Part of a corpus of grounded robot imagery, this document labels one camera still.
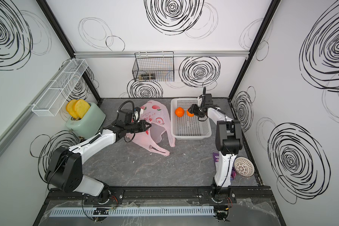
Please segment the orange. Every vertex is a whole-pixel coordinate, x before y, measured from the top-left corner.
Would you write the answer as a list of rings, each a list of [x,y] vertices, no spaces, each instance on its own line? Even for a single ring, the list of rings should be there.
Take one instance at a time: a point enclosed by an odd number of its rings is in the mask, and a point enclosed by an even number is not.
[[[177,117],[183,117],[185,114],[185,111],[182,107],[178,107],[176,110],[175,110],[175,115]]]
[[[186,114],[187,114],[189,117],[194,117],[194,115],[195,115],[195,114],[193,114],[193,113],[190,113],[188,109],[187,109],[187,111],[186,111]]]

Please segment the pink printed plastic bag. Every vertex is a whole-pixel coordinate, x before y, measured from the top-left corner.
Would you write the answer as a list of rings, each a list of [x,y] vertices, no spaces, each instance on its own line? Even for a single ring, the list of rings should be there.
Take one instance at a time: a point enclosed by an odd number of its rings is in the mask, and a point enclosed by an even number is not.
[[[140,119],[150,123],[151,127],[135,135],[128,133],[126,138],[152,153],[169,156],[170,151],[158,145],[162,141],[162,135],[167,133],[170,147],[175,147],[176,139],[170,131],[171,120],[167,107],[158,101],[150,100],[141,106]]]

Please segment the white perforated plastic basket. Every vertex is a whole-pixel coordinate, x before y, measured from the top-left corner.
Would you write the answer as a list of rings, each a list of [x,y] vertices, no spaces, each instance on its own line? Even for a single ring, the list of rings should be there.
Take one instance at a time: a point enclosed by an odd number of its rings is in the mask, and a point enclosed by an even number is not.
[[[186,110],[192,105],[198,104],[197,98],[174,98],[170,103],[171,135],[178,140],[202,140],[212,135],[210,121],[207,118],[200,119],[197,116],[190,117]],[[175,110],[181,107],[185,113],[182,117],[175,114]]]

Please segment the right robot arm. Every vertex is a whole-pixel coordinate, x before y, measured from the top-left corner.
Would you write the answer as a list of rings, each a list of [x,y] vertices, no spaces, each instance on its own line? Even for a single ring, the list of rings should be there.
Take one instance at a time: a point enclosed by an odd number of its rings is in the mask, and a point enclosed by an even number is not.
[[[234,161],[243,147],[242,128],[238,120],[231,119],[213,103],[211,94],[201,94],[200,104],[192,104],[188,111],[200,118],[207,117],[216,124],[215,145],[219,152],[218,169],[211,186],[211,196],[219,202],[221,194],[231,186]]]

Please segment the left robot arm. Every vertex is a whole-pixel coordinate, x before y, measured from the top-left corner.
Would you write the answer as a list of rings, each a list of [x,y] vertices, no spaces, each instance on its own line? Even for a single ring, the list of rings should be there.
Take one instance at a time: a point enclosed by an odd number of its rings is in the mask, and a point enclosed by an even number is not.
[[[45,180],[48,184],[70,193],[79,192],[92,196],[99,204],[106,204],[111,192],[109,186],[85,176],[82,165],[93,155],[124,138],[127,134],[146,132],[151,124],[140,119],[143,109],[118,110],[117,118],[100,129],[93,137],[69,148],[57,148],[51,157]]]

